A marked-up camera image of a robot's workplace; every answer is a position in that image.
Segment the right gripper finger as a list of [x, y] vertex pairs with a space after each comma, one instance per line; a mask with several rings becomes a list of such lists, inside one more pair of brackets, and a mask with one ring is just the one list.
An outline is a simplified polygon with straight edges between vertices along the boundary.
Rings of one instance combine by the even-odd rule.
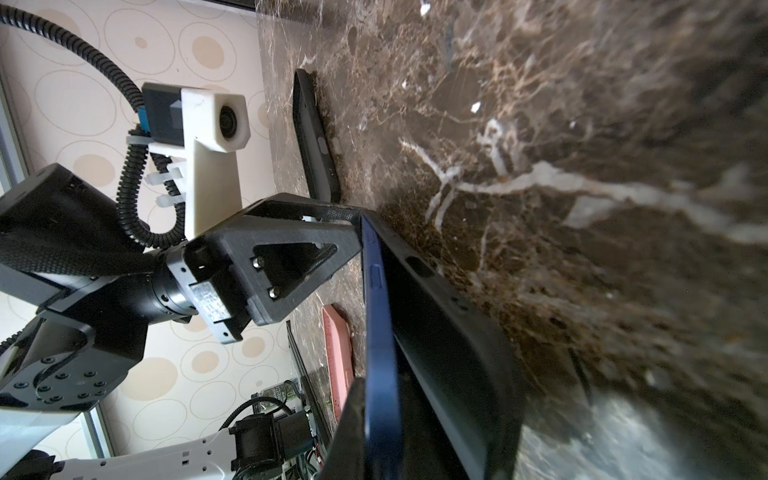
[[319, 480], [365, 478], [365, 379], [356, 378], [348, 392]]

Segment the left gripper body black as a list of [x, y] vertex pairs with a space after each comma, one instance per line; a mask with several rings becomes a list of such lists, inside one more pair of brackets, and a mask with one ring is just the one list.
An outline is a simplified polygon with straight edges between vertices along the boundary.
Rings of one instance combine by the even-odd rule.
[[166, 251], [166, 266], [187, 303], [222, 344], [240, 342], [251, 321], [231, 262], [217, 258], [204, 243], [184, 243]]

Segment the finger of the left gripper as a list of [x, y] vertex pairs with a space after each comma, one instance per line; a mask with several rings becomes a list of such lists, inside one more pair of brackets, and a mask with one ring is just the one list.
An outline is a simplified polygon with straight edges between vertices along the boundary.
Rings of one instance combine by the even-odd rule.
[[360, 210], [280, 193], [206, 233], [229, 263], [251, 320], [286, 319], [361, 252]]

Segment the blue phone black screen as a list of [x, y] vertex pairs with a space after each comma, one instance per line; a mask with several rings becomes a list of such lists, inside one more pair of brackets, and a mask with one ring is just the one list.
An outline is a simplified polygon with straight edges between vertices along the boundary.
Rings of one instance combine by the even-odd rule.
[[365, 464], [369, 479], [398, 479], [403, 431], [382, 244], [368, 216], [360, 218], [360, 225], [366, 309]]

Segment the black phone case horizontal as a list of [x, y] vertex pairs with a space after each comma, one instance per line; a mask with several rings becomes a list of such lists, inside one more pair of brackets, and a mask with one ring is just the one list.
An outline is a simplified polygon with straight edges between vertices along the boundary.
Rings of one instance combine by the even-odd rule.
[[514, 476], [526, 381], [500, 325], [374, 213], [394, 336], [471, 479]]

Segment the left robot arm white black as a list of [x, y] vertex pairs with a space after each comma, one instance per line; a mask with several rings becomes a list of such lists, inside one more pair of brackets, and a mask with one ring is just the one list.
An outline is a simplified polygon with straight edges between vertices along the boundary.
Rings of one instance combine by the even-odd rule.
[[1, 199], [1, 288], [36, 306], [1, 345], [1, 471], [49, 478], [41, 440], [95, 407], [144, 356], [151, 325], [203, 318], [238, 342], [284, 320], [360, 250], [355, 209], [278, 194], [147, 252], [115, 203], [52, 164]]

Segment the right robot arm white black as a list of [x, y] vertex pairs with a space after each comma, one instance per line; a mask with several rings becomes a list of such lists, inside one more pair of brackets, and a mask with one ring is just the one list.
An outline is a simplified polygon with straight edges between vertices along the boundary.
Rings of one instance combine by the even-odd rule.
[[53, 479], [370, 479], [363, 429], [365, 381], [352, 383], [322, 462], [309, 413], [252, 414], [202, 439], [128, 456], [66, 460]]

